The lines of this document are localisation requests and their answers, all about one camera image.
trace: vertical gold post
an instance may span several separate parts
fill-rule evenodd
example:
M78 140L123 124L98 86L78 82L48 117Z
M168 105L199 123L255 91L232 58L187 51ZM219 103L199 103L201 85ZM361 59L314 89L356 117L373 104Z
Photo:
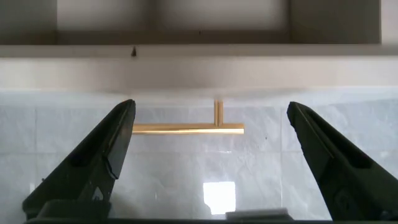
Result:
M218 111L218 100L214 101L214 125L218 126L218 114L220 112Z
M214 125L220 127L223 125L224 104L222 101L214 101Z
M218 124L217 127L220 127L224 123L224 104L222 101L219 101L217 104L218 107Z

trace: gold t-shaped object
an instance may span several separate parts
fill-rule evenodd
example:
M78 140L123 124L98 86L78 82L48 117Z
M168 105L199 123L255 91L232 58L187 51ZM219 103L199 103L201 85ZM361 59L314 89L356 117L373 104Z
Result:
M134 124L133 134L243 134L242 123L223 122L223 102L214 101L214 123Z

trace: marble wall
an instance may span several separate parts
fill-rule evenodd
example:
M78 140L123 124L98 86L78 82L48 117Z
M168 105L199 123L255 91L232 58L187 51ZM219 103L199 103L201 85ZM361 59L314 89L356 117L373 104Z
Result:
M23 199L111 108L0 106L2 223L22 223ZM313 108L398 177L398 100ZM281 107L228 107L245 135L133 136L116 181L117 217L222 218L286 207L297 220L330 215ZM204 107L141 108L136 123L212 122Z

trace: horizontal gold bar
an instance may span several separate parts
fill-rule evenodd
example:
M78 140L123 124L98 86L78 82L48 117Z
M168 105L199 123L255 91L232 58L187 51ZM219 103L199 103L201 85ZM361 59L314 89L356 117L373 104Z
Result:
M208 123L195 124L134 124L133 134L244 134L244 125L227 123L215 126Z

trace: small screw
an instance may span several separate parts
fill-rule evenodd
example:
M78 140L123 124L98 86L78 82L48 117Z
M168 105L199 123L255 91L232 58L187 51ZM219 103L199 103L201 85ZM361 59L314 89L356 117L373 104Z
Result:
M134 46L134 47L132 48L131 56L132 56L132 57L137 57L136 46Z

